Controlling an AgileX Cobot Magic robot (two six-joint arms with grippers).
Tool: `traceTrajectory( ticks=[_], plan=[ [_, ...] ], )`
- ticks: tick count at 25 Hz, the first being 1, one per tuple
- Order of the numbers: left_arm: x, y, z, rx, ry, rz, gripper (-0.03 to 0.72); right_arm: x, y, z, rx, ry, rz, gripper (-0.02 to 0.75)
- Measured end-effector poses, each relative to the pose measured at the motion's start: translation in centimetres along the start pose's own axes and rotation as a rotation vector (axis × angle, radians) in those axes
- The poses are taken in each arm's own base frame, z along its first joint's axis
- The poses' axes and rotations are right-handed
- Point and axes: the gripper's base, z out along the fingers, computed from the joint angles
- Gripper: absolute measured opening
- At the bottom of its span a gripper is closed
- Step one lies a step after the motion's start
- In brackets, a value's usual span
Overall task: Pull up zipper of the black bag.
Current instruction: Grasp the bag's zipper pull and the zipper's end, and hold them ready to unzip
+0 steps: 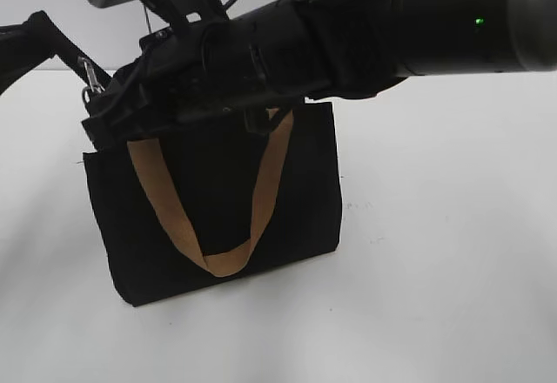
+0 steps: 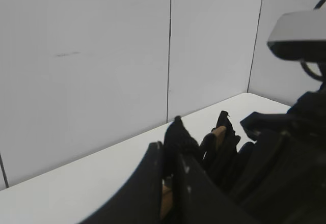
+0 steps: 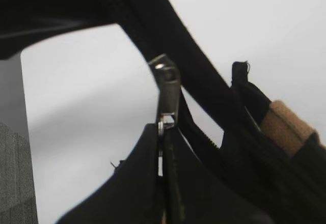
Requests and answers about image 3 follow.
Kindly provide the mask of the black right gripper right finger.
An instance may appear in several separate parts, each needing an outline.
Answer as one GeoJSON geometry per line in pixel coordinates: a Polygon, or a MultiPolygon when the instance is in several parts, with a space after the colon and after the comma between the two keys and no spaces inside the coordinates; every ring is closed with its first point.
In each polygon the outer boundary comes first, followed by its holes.
{"type": "Polygon", "coordinates": [[[112,176],[58,223],[162,223],[164,197],[157,155],[156,125],[147,124],[112,176]]]}

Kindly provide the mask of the black curved right gripper left finger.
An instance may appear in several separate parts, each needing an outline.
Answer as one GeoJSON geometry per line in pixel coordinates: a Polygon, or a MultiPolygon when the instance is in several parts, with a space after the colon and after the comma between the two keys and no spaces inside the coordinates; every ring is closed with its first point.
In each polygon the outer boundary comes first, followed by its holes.
{"type": "Polygon", "coordinates": [[[1,59],[72,31],[119,24],[146,59],[177,55],[168,0],[1,0],[1,59]]]}

